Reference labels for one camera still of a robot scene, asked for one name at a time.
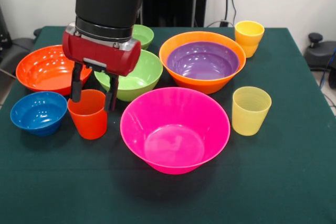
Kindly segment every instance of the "cup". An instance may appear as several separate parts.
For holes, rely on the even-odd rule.
[[[107,130],[107,112],[104,110],[105,94],[87,89],[79,102],[68,100],[68,110],[79,135],[88,140],[103,136]]]
[[[242,87],[233,93],[232,127],[240,135],[256,134],[272,105],[267,92],[256,87]]]
[[[242,47],[246,58],[250,58],[256,52],[264,35],[265,28],[254,21],[240,21],[235,26],[236,42]]]

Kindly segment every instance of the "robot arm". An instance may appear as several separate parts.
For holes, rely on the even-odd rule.
[[[70,98],[79,102],[83,65],[110,76],[105,110],[114,109],[118,76],[133,71],[141,44],[132,38],[132,29],[141,0],[76,0],[76,22],[63,36],[63,50],[75,62]]]

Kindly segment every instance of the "bowl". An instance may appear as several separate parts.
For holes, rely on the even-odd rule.
[[[167,60],[169,55],[178,47],[191,43],[191,42],[199,42],[199,41],[207,41],[218,43],[223,45],[229,49],[231,49],[239,59],[239,67],[238,70],[231,74],[230,76],[226,76],[219,79],[214,80],[196,80],[192,78],[185,77],[180,75],[173,70],[171,70],[167,66]],[[169,74],[173,77],[176,84],[183,88],[194,89],[200,91],[205,94],[215,93],[224,87],[236,74],[238,74],[246,63],[246,56],[241,48],[241,46],[235,42],[234,40],[217,33],[212,33],[208,31],[191,31],[187,33],[182,33],[175,35],[174,37],[168,39],[160,48],[159,57],[162,65],[167,69]]]
[[[141,42],[141,48],[147,49],[154,39],[154,32],[151,28],[143,25],[134,25],[132,37]]]
[[[151,52],[141,50],[135,69],[126,77],[119,77],[117,98],[130,102],[138,96],[151,91],[163,72],[159,58]],[[94,72],[97,80],[105,90],[110,89],[110,77],[102,72]]]
[[[49,136],[61,125],[67,100],[58,93],[37,92],[23,97],[11,110],[11,121],[33,135]]]
[[[120,131],[136,156],[159,172],[177,175],[216,157],[228,142],[230,123],[214,99],[171,87],[131,102],[121,117]]]
[[[69,95],[74,62],[63,53],[62,46],[41,48],[23,58],[16,68],[16,77],[32,91],[52,91]],[[80,79],[84,84],[91,69],[83,68]]]
[[[231,49],[221,44],[200,41],[184,44],[172,51],[167,66],[188,78],[214,80],[235,73],[239,59]]]

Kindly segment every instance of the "yellow cup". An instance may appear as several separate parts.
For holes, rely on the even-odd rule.
[[[240,135],[256,134],[272,105],[267,92],[256,87],[242,87],[233,93],[232,127]]]
[[[254,21],[241,21],[235,26],[236,42],[242,47],[246,58],[250,58],[256,52],[264,35],[265,28]]]

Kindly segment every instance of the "green tablecloth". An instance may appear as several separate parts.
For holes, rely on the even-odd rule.
[[[61,43],[45,27],[35,49]],[[155,28],[149,50],[191,28]],[[209,28],[233,36],[229,28]],[[157,87],[174,86],[164,71]],[[213,161],[181,176],[161,174],[122,142],[117,102],[106,135],[86,141],[67,114],[48,138],[16,128],[16,82],[0,110],[1,223],[336,223],[336,120],[287,29],[266,29],[246,67],[211,95],[231,118],[232,94],[258,86],[273,105],[260,132],[232,131]],[[87,87],[97,87],[91,76]]]

